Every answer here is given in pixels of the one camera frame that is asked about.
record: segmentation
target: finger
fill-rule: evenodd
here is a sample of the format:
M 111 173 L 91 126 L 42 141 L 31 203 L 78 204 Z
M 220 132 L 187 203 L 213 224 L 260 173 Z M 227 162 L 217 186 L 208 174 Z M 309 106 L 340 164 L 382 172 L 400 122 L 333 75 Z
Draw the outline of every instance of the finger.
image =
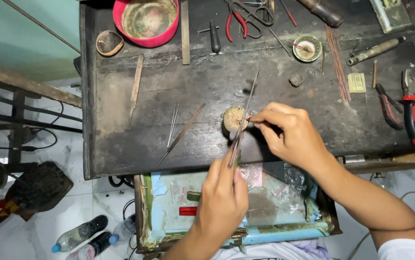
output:
M 271 102 L 268 105 L 266 105 L 264 109 L 262 109 L 262 111 L 265 111 L 265 110 L 272 110 L 275 112 L 293 114 L 296 109 L 286 104 L 282 104 L 278 102 Z
M 273 129 L 270 127 L 270 125 L 265 123 L 254 123 L 254 126 L 257 126 L 259 130 L 262 132 L 262 135 L 265 138 L 265 141 L 267 142 L 268 148 L 274 152 L 274 150 L 277 150 L 279 147 L 283 146 L 283 141 L 280 140 L 278 135 L 273 131 Z
M 233 185 L 233 164 L 235 163 L 235 159 L 233 158 L 232 167 L 228 167 L 228 163 L 233 155 L 233 145 L 228 149 L 227 154 L 222 161 L 220 166 L 220 173 L 219 178 L 217 180 L 217 188 L 222 191 L 231 191 Z
M 215 159 L 211 163 L 211 167 L 209 167 L 209 171 L 207 172 L 206 181 L 204 184 L 210 187 L 214 187 L 217 183 L 217 179 L 219 178 L 220 166 L 222 164 L 222 159 Z
M 251 116 L 248 119 L 250 122 L 259 123 L 267 121 L 280 127 L 282 130 L 288 129 L 290 126 L 296 124 L 297 116 L 294 114 L 285 114 L 281 112 L 275 112 L 272 110 L 265 110 L 256 115 Z
M 233 192 L 235 193 L 237 204 L 245 206 L 248 203 L 248 184 L 243 176 L 241 176 L 239 168 L 235 170 L 233 183 Z

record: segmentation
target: hand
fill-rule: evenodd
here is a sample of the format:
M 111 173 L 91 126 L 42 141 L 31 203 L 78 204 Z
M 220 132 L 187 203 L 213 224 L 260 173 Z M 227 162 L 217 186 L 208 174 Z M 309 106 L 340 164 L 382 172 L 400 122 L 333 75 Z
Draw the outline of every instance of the hand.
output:
M 303 109 L 272 102 L 248 120 L 261 130 L 270 151 L 283 161 L 309 172 L 318 169 L 319 163 L 334 159 Z M 283 133 L 276 134 L 271 124 Z
M 233 234 L 248 210 L 246 181 L 239 168 L 228 167 L 232 153 L 230 148 L 223 160 L 217 159 L 211 164 L 190 230 L 206 239 L 204 246 L 211 248 L 212 253 L 207 259 Z

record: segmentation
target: white shirt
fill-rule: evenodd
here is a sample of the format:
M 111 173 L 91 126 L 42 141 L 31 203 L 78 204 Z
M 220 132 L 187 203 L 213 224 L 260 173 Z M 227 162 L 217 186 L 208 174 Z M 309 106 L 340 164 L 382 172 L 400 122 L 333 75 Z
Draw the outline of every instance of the white shirt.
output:
M 246 254 L 238 247 L 221 249 L 211 260 L 328 260 L 328 251 L 318 246 L 318 240 L 267 243 L 245 246 Z M 415 240 L 393 239 L 378 250 L 379 260 L 415 260 Z

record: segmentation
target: workbench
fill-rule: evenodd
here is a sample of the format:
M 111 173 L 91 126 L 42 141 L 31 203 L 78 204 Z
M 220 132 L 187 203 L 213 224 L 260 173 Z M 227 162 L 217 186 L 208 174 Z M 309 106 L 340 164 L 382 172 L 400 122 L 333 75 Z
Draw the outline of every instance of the workbench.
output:
M 326 0 L 344 16 L 335 29 L 345 74 L 364 73 L 366 94 L 352 93 L 350 102 L 341 102 L 339 86 L 326 42 L 324 23 L 296 1 L 286 1 L 297 22 L 294 27 L 279 1 L 274 3 L 275 22 L 271 27 L 288 43 L 302 34 L 312 34 L 325 49 L 322 57 L 301 63 L 285 50 L 262 25 L 260 39 L 243 39 L 233 19 L 233 43 L 225 35 L 228 8 L 223 0 L 190 0 L 189 38 L 191 64 L 182 65 L 181 26 L 173 39 L 154 49 L 136 46 L 125 39 L 115 56 L 103 57 L 95 49 L 95 39 L 104 30 L 117 31 L 112 17 L 113 1 L 90 0 L 80 4 L 81 77 L 84 129 L 84 178 L 208 167 L 228 149 L 221 130 L 222 113 L 233 106 L 245 106 L 258 67 L 261 74 L 250 109 L 259 112 L 272 101 L 306 109 L 315 128 L 335 156 L 375 152 L 415 151 L 406 131 L 396 131 L 384 121 L 377 92 L 371 88 L 373 60 L 349 67 L 349 52 L 406 36 L 403 43 L 375 59 L 377 82 L 394 100 L 402 97 L 401 72 L 415 74 L 415 31 L 385 35 L 368 0 Z M 415 1 L 410 3 L 415 13 Z M 208 28 L 214 20 L 222 45 L 221 54 L 211 55 Z M 137 57 L 145 56 L 137 105 L 128 127 L 130 96 Z M 288 82 L 292 74 L 303 76 L 302 86 Z M 176 102 L 180 102 L 174 136 L 202 103 L 206 106 L 174 150 L 156 167 L 166 152 Z M 261 133 L 249 126 L 241 143 L 241 163 L 278 161 L 268 150 Z

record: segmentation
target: sleeve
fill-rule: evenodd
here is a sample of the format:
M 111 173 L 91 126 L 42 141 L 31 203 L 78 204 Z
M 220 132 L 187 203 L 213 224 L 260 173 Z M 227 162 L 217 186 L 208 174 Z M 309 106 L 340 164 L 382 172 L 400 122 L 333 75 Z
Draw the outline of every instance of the sleeve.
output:
M 415 240 L 393 239 L 382 244 L 378 250 L 379 260 L 415 259 Z

